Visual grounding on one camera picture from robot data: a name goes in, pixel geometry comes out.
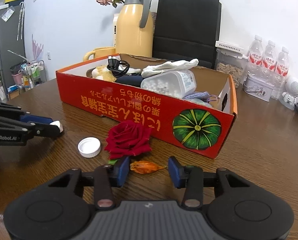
pink basket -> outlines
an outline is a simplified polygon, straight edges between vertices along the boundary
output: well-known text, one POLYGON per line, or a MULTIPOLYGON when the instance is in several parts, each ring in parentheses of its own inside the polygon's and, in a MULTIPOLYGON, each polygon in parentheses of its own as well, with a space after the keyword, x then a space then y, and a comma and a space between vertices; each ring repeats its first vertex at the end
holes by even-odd
POLYGON ((17 75, 13 75, 13 79, 15 81, 15 84, 17 85, 21 85, 22 84, 22 74, 21 73, 18 73, 17 75))

orange cardboard box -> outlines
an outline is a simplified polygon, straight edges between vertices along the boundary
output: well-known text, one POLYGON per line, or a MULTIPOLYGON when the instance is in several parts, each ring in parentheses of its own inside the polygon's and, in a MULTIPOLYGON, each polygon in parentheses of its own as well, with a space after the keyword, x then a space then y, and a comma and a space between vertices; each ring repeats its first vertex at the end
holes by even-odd
MULTIPOLYGON (((143 69, 167 60, 112 55, 143 69)), ((117 121, 132 120, 153 128, 152 136, 189 151, 216 158, 237 116, 236 90, 230 75, 208 68, 190 69, 196 91, 219 96, 213 108, 141 88, 91 78, 107 65, 108 56, 84 61, 56 72, 61 100, 90 113, 117 121)))

yellow thermos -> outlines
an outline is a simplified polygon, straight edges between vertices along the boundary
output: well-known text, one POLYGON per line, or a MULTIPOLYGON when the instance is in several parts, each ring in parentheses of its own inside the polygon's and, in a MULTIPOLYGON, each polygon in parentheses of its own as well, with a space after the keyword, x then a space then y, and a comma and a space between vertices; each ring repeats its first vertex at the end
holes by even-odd
POLYGON ((125 0, 117 19, 116 53, 152 57, 150 0, 125 0))

stuffed toy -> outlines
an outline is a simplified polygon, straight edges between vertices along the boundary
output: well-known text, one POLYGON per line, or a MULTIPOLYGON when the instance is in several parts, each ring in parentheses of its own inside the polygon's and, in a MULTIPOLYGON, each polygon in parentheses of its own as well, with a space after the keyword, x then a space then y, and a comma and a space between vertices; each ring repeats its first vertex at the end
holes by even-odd
POLYGON ((112 72, 107 69, 107 66, 96 67, 92 71, 92 77, 104 81, 115 82, 117 79, 113 76, 112 72))

purple knitted fabric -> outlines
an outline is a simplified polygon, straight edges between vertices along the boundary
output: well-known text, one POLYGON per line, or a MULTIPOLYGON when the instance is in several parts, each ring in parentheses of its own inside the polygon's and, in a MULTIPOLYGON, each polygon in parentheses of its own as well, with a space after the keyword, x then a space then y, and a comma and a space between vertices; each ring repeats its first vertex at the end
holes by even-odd
POLYGON ((187 100, 187 99, 192 99, 192 98, 199 98, 206 103, 216 100, 216 99, 211 100, 210 97, 215 97, 216 99, 218 98, 215 95, 209 95, 208 92, 193 92, 192 94, 185 96, 183 99, 187 100))

